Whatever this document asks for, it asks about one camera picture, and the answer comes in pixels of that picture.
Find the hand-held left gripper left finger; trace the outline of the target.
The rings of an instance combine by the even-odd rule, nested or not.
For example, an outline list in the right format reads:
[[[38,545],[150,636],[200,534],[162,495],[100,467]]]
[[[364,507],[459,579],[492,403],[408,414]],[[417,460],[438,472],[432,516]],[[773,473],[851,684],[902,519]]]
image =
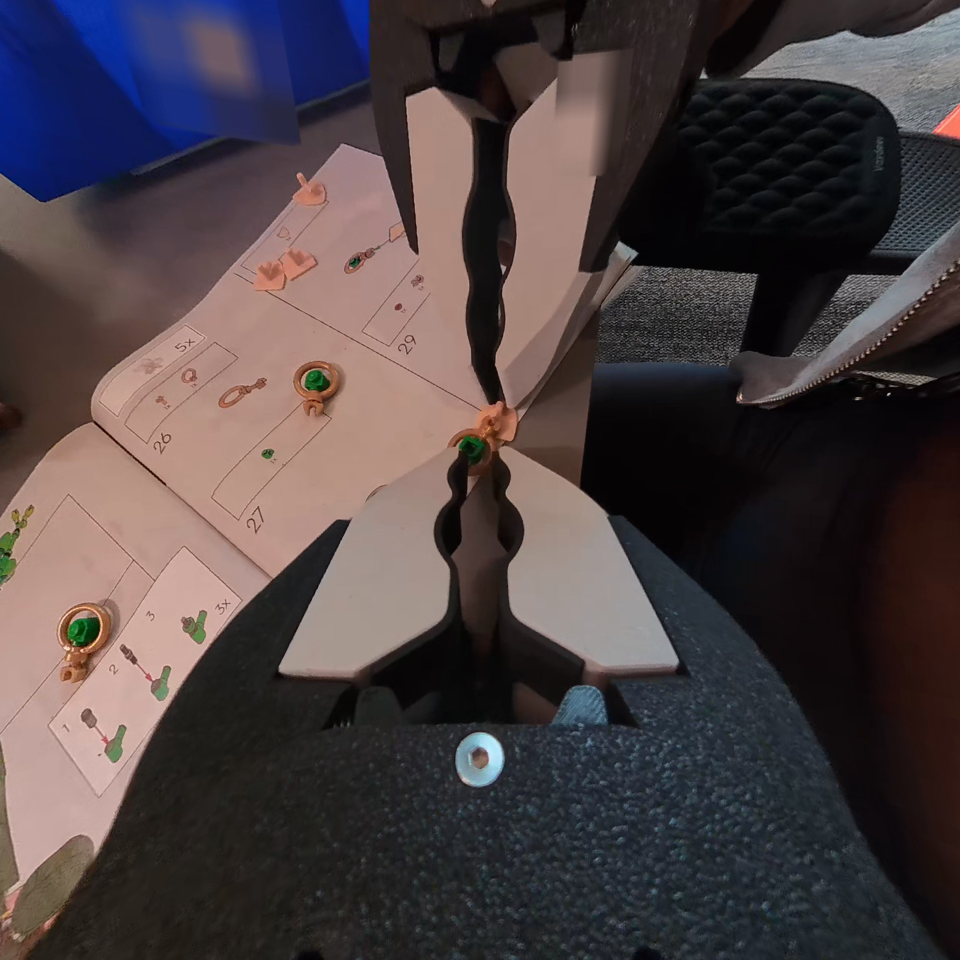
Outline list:
[[[469,466],[461,450],[443,450],[366,500],[282,657],[282,676],[371,680],[452,624]]]

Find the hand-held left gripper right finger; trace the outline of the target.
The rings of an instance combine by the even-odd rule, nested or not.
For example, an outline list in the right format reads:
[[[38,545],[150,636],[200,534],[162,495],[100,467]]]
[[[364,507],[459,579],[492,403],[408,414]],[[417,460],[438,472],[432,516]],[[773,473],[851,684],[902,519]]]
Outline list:
[[[491,469],[506,566],[497,639],[524,685],[606,685],[680,661],[606,511],[510,448]]]

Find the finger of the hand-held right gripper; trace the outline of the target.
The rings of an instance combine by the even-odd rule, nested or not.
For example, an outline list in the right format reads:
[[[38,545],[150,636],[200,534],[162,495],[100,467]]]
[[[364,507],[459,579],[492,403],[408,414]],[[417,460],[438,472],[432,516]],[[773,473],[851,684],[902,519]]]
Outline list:
[[[428,330],[414,359],[470,405],[501,399],[501,123],[467,98],[430,87],[406,100],[418,269]]]
[[[515,243],[496,368],[508,405],[527,402],[561,362],[603,278],[581,270],[596,182],[585,165],[595,124],[581,107],[557,116],[559,86],[555,78],[511,125],[507,143]]]

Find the person's right forearm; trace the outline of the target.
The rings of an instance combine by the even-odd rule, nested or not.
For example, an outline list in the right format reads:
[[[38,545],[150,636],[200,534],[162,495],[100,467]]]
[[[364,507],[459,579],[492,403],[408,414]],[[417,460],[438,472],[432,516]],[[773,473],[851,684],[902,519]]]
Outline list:
[[[740,77],[795,43],[850,32],[884,38],[956,10],[957,1],[729,1],[706,56],[709,78]]]

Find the person's legs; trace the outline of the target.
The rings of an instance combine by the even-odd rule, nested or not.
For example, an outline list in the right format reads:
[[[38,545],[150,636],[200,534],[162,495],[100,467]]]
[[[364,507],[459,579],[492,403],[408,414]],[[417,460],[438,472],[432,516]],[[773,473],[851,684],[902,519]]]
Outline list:
[[[738,388],[720,366],[596,366],[582,488],[779,671],[881,865],[958,958],[958,374],[842,379],[769,410]]]

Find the instruction booklet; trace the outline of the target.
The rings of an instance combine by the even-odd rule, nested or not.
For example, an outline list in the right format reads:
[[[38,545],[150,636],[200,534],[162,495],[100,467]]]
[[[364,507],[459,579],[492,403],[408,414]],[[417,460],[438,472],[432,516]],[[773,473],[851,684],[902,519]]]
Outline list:
[[[415,359],[426,278],[381,157],[338,147],[2,510],[2,958],[53,926],[189,674],[274,576],[472,427]],[[281,291],[258,264],[316,268]]]

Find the blue plastic bin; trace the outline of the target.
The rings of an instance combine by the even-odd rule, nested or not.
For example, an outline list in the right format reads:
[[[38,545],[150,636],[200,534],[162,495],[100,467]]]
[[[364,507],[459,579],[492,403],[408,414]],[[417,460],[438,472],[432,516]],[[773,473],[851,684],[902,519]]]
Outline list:
[[[300,142],[369,78],[365,1],[3,1],[2,174],[50,201],[212,139]]]

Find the black mesh office chair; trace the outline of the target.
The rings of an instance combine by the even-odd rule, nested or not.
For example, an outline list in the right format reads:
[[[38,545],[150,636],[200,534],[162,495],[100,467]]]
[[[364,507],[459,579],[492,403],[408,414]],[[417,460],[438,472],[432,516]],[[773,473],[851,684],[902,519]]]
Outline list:
[[[894,222],[863,266],[867,275],[905,271],[959,219],[959,141],[899,132],[901,188]]]

